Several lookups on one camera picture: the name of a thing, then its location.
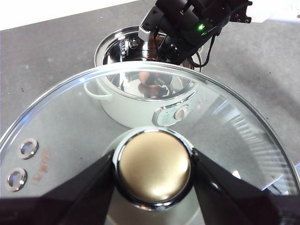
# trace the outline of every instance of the black cable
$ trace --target black cable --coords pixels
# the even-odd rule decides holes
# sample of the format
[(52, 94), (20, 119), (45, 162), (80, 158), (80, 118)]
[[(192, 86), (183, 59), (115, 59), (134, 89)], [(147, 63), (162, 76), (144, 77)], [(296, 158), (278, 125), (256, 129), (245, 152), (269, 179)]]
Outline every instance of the black cable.
[(154, 33), (153, 33), (153, 40), (154, 40), (155, 49), (156, 49), (157, 54), (158, 54), (158, 43), (156, 42), (156, 37), (158, 35), (158, 32), (159, 32), (159, 28), (156, 27), (154, 30)]
[[(236, 11), (240, 10), (241, 8), (243, 8), (243, 7), (245, 7), (245, 6), (251, 6), (251, 5), (252, 5), (252, 2), (246, 2), (246, 3), (244, 3), (244, 4), (241, 4), (241, 5), (237, 6), (234, 10), (230, 11), (230, 13), (228, 13), (228, 15), (225, 17), (225, 19), (222, 20), (222, 21), (221, 21), (216, 27), (214, 27), (214, 28), (217, 28), (217, 31), (218, 31), (218, 30), (221, 28), (222, 24), (225, 22), (225, 20), (226, 20), (228, 17), (232, 16)], [(212, 38), (211, 38), (210, 49), (208, 50), (207, 57), (206, 57), (206, 61), (205, 61), (204, 64), (201, 64), (201, 65), (200, 65), (200, 64), (198, 64), (198, 63), (195, 63), (195, 62), (193, 61), (192, 56), (189, 56), (189, 57), (187, 58), (188, 62), (189, 62), (193, 67), (201, 68), (201, 67), (204, 67), (204, 66), (206, 66), (206, 65), (208, 64), (208, 62), (209, 62), (209, 60), (210, 60), (210, 52), (211, 52), (211, 49), (212, 49), (212, 45), (214, 44), (215, 38), (216, 38), (217, 35), (218, 35), (218, 34), (214, 34), (214, 35), (212, 36)]]
[(195, 62), (193, 61), (192, 56), (189, 56), (189, 57), (187, 58), (188, 62), (189, 62), (193, 67), (201, 68), (201, 67), (204, 67), (204, 66), (206, 66), (206, 65), (208, 64), (208, 62), (209, 62), (209, 60), (210, 60), (210, 52), (211, 52), (211, 48), (212, 48), (212, 45), (213, 45), (214, 42), (215, 42), (216, 36), (217, 36), (217, 35), (214, 34), (214, 35), (212, 36), (212, 38), (211, 38), (211, 41), (210, 41), (210, 49), (208, 50), (207, 57), (206, 57), (206, 61), (205, 61), (204, 64), (201, 64), (201, 65), (200, 65), (200, 64), (198, 64), (198, 63), (195, 63)]

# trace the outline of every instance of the pot lid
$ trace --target pot lid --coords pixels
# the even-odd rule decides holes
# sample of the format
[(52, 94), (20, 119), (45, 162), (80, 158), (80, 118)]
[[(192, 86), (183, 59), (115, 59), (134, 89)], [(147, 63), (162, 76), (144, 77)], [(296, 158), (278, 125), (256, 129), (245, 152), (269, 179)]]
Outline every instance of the pot lid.
[[(255, 187), (268, 188), (275, 194), (298, 193), (297, 175), (278, 138), (241, 96), (190, 69), (132, 61), (72, 76), (47, 91), (20, 115), (1, 138), (0, 197), (39, 197), (101, 158), (110, 143), (131, 128), (114, 120), (102, 107), (102, 100), (90, 98), (84, 84), (90, 82), (97, 92), (97, 80), (101, 77), (149, 71), (194, 84), (189, 114), (168, 128)], [(149, 102), (136, 102), (134, 111), (145, 113)], [(109, 104), (124, 120), (129, 119), (130, 115), (122, 114), (118, 97), (111, 98)], [(146, 123), (159, 126), (153, 121)]]

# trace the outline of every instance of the lid knob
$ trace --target lid knob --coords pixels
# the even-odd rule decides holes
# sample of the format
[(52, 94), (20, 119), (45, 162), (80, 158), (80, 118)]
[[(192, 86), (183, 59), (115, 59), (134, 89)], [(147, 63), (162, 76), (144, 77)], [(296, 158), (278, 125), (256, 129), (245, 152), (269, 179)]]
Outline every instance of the lid knob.
[(190, 175), (186, 147), (171, 134), (157, 131), (134, 136), (122, 151), (121, 181), (141, 201), (166, 202), (180, 193)]

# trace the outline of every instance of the control panel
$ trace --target control panel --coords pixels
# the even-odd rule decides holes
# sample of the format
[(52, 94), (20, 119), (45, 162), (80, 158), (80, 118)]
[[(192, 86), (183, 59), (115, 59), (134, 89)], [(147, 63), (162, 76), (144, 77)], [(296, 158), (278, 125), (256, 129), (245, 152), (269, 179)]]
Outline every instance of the control panel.
[(156, 126), (167, 127), (183, 120), (193, 110), (196, 102), (195, 96), (196, 92), (177, 103), (157, 109), (153, 114), (152, 122)]

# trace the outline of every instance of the gray floor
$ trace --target gray floor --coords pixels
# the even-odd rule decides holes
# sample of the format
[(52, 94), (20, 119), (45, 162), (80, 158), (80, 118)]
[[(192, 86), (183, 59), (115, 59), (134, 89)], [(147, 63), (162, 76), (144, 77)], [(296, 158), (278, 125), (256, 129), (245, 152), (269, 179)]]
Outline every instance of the gray floor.
[[(140, 0), (1, 31), (1, 134), (51, 86), (93, 67), (98, 43), (115, 30), (138, 25), (154, 2)], [(300, 161), (299, 33), (299, 24), (230, 23), (203, 69), (269, 121), (294, 163)]]

